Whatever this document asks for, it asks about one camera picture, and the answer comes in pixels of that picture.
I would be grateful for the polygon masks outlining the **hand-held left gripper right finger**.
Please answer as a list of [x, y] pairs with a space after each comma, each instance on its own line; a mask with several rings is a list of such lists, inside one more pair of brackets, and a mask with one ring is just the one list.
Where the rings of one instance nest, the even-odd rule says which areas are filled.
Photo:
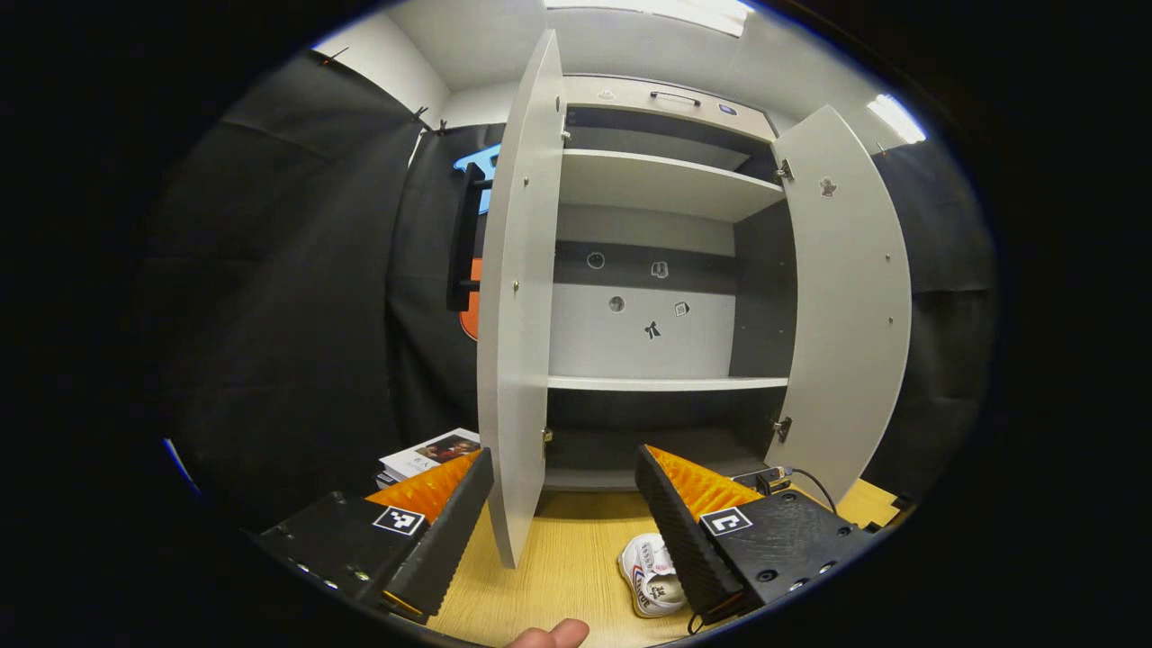
[[795, 489], [764, 493], [651, 445], [634, 480], [704, 625], [778, 606], [887, 535]]

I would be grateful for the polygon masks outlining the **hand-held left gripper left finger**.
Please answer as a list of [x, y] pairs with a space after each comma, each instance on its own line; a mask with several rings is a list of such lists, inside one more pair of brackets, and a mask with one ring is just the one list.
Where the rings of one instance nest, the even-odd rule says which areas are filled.
[[482, 449], [366, 498], [332, 491], [255, 540], [351, 606], [424, 625], [444, 606], [493, 483]]

